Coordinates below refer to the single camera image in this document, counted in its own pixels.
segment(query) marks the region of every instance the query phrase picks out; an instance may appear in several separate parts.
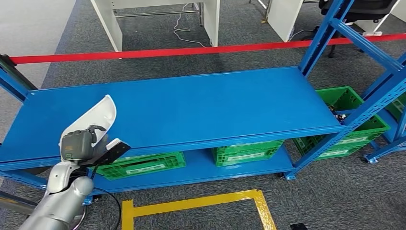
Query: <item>yellow floor tape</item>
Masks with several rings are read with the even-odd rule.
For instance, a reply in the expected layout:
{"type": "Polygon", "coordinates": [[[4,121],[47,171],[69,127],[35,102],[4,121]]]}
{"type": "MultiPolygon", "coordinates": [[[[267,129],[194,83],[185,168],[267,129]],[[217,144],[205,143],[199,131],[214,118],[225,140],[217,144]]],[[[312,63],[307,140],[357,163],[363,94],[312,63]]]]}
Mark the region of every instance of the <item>yellow floor tape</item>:
{"type": "Polygon", "coordinates": [[[163,212],[172,212],[195,207],[218,205],[240,200],[254,199],[265,230],[276,230],[268,205],[261,190],[247,190],[242,192],[212,195],[195,199],[180,200],[163,204],[134,207],[133,200],[123,201],[123,230],[134,230],[134,218],[163,212]]]}

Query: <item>red barrier tape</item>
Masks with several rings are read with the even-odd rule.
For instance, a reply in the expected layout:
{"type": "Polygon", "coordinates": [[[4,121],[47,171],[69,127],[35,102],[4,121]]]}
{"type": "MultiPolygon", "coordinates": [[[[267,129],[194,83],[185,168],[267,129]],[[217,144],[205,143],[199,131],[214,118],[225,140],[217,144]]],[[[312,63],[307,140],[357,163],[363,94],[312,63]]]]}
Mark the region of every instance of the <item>red barrier tape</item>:
{"type": "MultiPolygon", "coordinates": [[[[406,34],[388,34],[382,36],[366,37],[370,42],[387,42],[396,40],[405,40],[406,34]]],[[[198,48],[178,48],[178,49],[149,49],[135,50],[124,52],[99,52],[99,53],[80,53],[80,54],[56,54],[56,55],[38,55],[38,56],[21,56],[11,57],[15,64],[28,63],[44,63],[44,62],[64,62],[64,61],[90,61],[104,59],[119,59],[119,58],[150,58],[164,56],[180,56],[194,54],[213,54],[213,53],[230,53],[242,51],[254,51],[265,49],[286,49],[307,47],[312,41],[298,42],[274,42],[262,43],[253,45],[237,45],[237,46],[219,46],[219,47],[198,47],[198,48]]],[[[347,38],[331,39],[329,45],[351,44],[347,38]]]]}

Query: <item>cable on floor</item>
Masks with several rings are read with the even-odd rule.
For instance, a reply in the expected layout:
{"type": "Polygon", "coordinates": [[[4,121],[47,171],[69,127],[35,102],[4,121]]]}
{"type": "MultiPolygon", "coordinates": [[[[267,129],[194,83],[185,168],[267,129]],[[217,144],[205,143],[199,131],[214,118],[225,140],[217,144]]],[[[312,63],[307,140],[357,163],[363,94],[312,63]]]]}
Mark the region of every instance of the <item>cable on floor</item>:
{"type": "Polygon", "coordinates": [[[300,34],[301,32],[304,32],[304,31],[313,32],[313,30],[301,30],[301,31],[299,31],[299,32],[294,33],[294,34],[289,38],[288,42],[290,42],[290,41],[293,39],[293,37],[295,37],[296,35],[300,34]]]}
{"type": "MultiPolygon", "coordinates": [[[[185,7],[188,6],[188,5],[189,5],[189,3],[185,4],[185,5],[182,7],[182,11],[185,11],[185,7]]],[[[202,47],[205,47],[201,42],[183,39],[183,38],[181,38],[181,37],[179,36],[178,33],[176,33],[177,31],[190,32],[190,29],[189,29],[189,28],[181,28],[181,29],[178,29],[178,28],[177,28],[178,25],[179,25],[179,20],[180,20],[181,18],[182,18],[182,14],[180,13],[180,14],[179,14],[179,18],[176,20],[176,25],[173,27],[173,33],[178,37],[179,40],[182,40],[182,41],[185,41],[185,42],[197,43],[197,44],[200,44],[202,47]]]]}
{"type": "Polygon", "coordinates": [[[113,194],[107,192],[104,189],[101,189],[101,188],[94,188],[94,189],[107,193],[109,196],[111,196],[115,200],[115,202],[117,204],[117,209],[118,209],[118,219],[117,219],[117,222],[116,222],[116,225],[115,225],[114,229],[118,230],[118,226],[120,225],[120,221],[121,221],[121,205],[120,205],[120,201],[118,201],[118,199],[113,194]]]}

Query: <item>shelf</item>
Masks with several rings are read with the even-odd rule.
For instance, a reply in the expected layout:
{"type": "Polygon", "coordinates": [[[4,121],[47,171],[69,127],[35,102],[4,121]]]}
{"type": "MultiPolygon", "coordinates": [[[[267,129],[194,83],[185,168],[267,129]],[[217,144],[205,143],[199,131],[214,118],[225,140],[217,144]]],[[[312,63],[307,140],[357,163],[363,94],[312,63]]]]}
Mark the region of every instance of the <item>shelf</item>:
{"type": "Polygon", "coordinates": [[[117,107],[109,136],[131,145],[133,155],[344,128],[297,67],[37,90],[28,95],[0,147],[0,167],[58,162],[62,131],[106,94],[117,107]]]}
{"type": "Polygon", "coordinates": [[[236,165],[217,167],[209,149],[184,152],[186,167],[154,172],[124,179],[109,181],[100,175],[94,177],[94,186],[117,192],[193,184],[207,181],[287,172],[293,169],[292,161],[284,146],[268,160],[252,161],[236,165]]]}
{"type": "Polygon", "coordinates": [[[397,121],[390,115],[386,109],[382,109],[378,112],[378,115],[391,127],[388,131],[383,133],[383,138],[388,143],[392,143],[397,130],[397,121]]]}

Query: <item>white cable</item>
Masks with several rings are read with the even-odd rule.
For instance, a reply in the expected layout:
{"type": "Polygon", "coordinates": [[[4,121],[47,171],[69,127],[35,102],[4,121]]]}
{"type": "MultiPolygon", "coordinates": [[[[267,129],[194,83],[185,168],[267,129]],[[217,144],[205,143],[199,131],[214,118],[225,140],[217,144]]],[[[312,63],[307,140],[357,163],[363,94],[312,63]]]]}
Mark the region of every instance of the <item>white cable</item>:
{"type": "Polygon", "coordinates": [[[301,31],[299,31],[299,32],[297,32],[297,33],[294,33],[294,34],[289,38],[288,42],[290,42],[290,41],[293,39],[294,36],[300,34],[300,33],[303,32],[303,31],[313,31],[313,30],[301,30],[301,31]]]}
{"type": "Polygon", "coordinates": [[[261,4],[261,6],[262,6],[264,9],[266,9],[266,5],[265,5],[261,0],[258,0],[258,2],[261,4]]]}
{"type": "MultiPolygon", "coordinates": [[[[185,11],[185,7],[186,7],[187,5],[189,5],[189,3],[183,6],[182,11],[185,11]]],[[[181,18],[182,18],[182,14],[180,13],[180,14],[179,14],[179,18],[176,20],[176,25],[173,27],[173,33],[178,37],[179,40],[182,40],[182,41],[185,41],[185,42],[198,43],[198,44],[200,44],[201,46],[205,47],[205,46],[204,46],[202,43],[200,43],[200,42],[191,41],[191,40],[186,40],[186,39],[183,39],[183,38],[180,38],[180,37],[179,37],[179,34],[176,33],[177,31],[183,31],[183,32],[189,32],[189,31],[190,31],[189,28],[181,28],[181,29],[178,29],[178,28],[177,28],[178,25],[179,25],[179,20],[180,20],[181,18]]]]}

